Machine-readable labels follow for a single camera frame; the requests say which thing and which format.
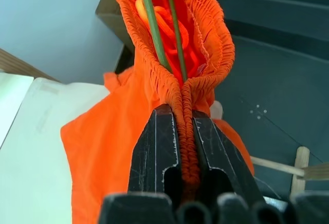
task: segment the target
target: wooden stick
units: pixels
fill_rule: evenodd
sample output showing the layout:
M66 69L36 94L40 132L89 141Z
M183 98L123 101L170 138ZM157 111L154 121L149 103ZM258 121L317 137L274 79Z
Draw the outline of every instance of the wooden stick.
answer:
M43 73L42 71L39 71L33 66L27 64L26 62L16 58L12 54L0 48L0 71L1 70L6 73L27 75L35 78L41 77L59 82L53 77Z
M151 29L151 36L152 36L156 54L158 55L158 58L159 58L159 62L169 72L172 72L171 67L167 61L165 51L163 49L163 44L162 44L162 40L160 37L160 31L159 31L158 23L157 23L157 20L155 17L152 0L143 0L143 3L145 6L146 14L148 16L150 29Z
M265 159L261 159L261 158L257 158L257 157L253 157L253 156L251 156L251 161L255 165L269 167L270 169L275 169L275 170L282 171L282 172L289 173L289 174L295 174L300 177L304 177L304 174L305 174L304 169L299 169L294 166L289 166L289 165L281 164L281 163L274 162L274 161L269 161L269 160L265 160Z
M329 163L324 162L315 166L303 168L305 180L329 180Z
M309 149L300 146L297 149L295 167L303 168L308 166ZM294 194L305 190L305 180L299 179L297 175L293 175L293 181L291 182L290 194Z
M187 72L186 72L186 65L185 65L185 59L184 59L184 52L181 44L181 38L180 38L180 31L178 26L178 19L175 9L175 3L174 0L169 0L170 10L171 10L171 16L173 18L173 24L174 24L174 30L175 30L175 36L176 36L176 45L177 45L177 53L178 53L178 59L180 63L180 71L183 78L183 82L187 80Z

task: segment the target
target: gathered fabric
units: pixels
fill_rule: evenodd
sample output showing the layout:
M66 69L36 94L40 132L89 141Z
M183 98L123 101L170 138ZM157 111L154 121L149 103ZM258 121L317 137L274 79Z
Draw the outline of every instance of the gathered fabric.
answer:
M158 7L155 12L167 57L176 71L171 74L157 59L142 0L117 0L136 48L135 64L120 75L106 73L105 86L111 94L61 129L72 176L73 224L96 223L103 198L127 192L133 149L153 109L164 103L176 118L183 198L193 199L199 187L192 110L210 116L214 89L233 65L234 45L216 0L174 0L189 72L183 83L168 0L152 1ZM239 135L225 121L214 122L253 173Z

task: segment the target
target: gray surface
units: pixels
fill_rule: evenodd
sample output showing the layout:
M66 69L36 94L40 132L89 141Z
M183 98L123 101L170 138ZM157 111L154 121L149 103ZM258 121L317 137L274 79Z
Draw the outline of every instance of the gray surface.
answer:
M311 152L310 165L329 161L329 62L233 39L235 64L215 94L224 120L240 134L250 154L293 165L297 147L304 145ZM281 198L289 195L291 175L256 166L255 176ZM257 181L266 196L276 197ZM306 189L329 190L329 182L308 182Z
M328 5L291 0L217 1L225 19L329 41Z

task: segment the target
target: light blue wall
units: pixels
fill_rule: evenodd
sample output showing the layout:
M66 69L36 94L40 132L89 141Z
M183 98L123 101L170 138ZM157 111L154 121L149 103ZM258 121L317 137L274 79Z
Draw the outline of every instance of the light blue wall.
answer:
M0 48L64 83L103 83L122 42L96 16L99 0L0 0Z

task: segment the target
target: wooden dowel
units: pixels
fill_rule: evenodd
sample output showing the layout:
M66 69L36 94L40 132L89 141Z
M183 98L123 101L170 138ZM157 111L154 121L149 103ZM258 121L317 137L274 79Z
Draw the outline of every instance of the wooden dowel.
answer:
M186 65L185 65L185 59L184 59L184 52L182 48L182 43L180 39L180 31L179 31L179 25L178 25L178 19L175 9L175 3L174 0L169 0L170 10L171 10L171 16L173 18L173 24L174 24L174 30L175 30L175 36L176 36L176 45L177 45L177 53L178 53L178 59L180 64L180 71L183 78L183 82L187 80L187 72L186 72Z
M304 174L305 174L303 169L299 169L294 166L289 166L289 165L281 164L281 163L274 162L274 161L269 161L269 160L265 160L265 159L261 159L261 158L257 158L257 157L253 157L253 156L251 156L251 161L255 165L269 167L270 169L275 169L275 170L286 172L289 174L298 175L300 177L304 177Z
M302 169L308 166L309 160L309 149L300 146L296 152L295 167ZM295 194L300 191L305 190L306 181L304 179L299 179L297 175L293 175L293 180L291 182L290 194Z
M167 61L165 51L163 49L163 44L160 36L160 31L158 27L158 23L155 17L154 8L152 4L152 0L143 0L145 11L149 20L151 36L154 44L154 48L156 54L159 58L159 62L162 66L164 66L169 72L171 71L171 67Z

